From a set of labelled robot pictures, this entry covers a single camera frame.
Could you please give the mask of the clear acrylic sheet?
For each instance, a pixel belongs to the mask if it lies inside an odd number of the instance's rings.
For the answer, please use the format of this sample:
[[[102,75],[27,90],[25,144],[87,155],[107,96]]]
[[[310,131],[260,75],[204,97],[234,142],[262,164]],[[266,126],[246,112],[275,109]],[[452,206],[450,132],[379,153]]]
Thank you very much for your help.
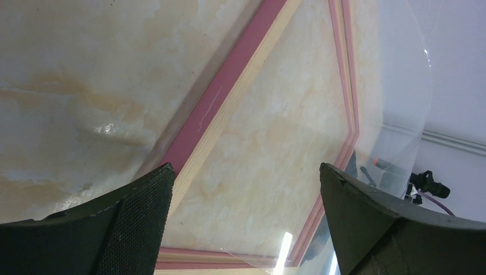
[[[267,274],[334,274],[319,166],[403,198],[432,97],[408,1],[304,1],[220,139],[228,252]]]

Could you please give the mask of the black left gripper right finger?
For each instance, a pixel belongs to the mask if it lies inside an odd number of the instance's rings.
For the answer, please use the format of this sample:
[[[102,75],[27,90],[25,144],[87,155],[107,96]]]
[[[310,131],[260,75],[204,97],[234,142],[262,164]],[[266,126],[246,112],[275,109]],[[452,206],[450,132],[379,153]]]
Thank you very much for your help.
[[[485,273],[485,223],[415,206],[329,163],[319,171],[341,274]]]

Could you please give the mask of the pink wooden picture frame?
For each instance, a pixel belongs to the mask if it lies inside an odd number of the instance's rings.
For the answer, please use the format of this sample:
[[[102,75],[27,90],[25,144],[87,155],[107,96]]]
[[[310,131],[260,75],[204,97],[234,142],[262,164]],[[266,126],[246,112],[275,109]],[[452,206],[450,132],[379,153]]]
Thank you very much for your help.
[[[359,136],[348,1],[264,1],[162,158],[156,274],[292,274]]]

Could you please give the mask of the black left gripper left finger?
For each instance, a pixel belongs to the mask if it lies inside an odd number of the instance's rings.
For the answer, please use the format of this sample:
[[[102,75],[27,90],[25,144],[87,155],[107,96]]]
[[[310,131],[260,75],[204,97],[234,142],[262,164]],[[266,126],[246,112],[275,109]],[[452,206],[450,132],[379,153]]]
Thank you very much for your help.
[[[1,273],[153,274],[174,182],[166,163],[39,221],[1,224]]]

